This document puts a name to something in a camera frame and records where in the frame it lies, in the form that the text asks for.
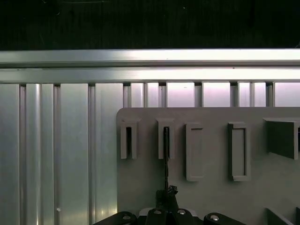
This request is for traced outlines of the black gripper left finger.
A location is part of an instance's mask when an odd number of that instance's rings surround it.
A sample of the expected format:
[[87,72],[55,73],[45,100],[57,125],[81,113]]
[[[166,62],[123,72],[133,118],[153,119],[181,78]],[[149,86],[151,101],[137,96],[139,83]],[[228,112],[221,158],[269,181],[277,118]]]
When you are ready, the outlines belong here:
[[166,225],[167,224],[167,200],[168,191],[158,190],[156,192],[156,207],[150,208],[146,214],[136,216],[129,211],[121,211],[109,216],[95,225]]

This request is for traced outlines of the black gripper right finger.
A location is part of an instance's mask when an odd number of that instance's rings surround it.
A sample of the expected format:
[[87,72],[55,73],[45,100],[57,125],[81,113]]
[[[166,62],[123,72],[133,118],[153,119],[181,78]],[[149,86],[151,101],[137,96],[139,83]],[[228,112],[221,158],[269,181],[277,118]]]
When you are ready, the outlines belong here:
[[167,188],[167,211],[172,216],[175,225],[241,225],[240,221],[225,216],[220,213],[209,213],[200,219],[198,216],[193,216],[191,211],[180,208],[177,204],[176,186]]

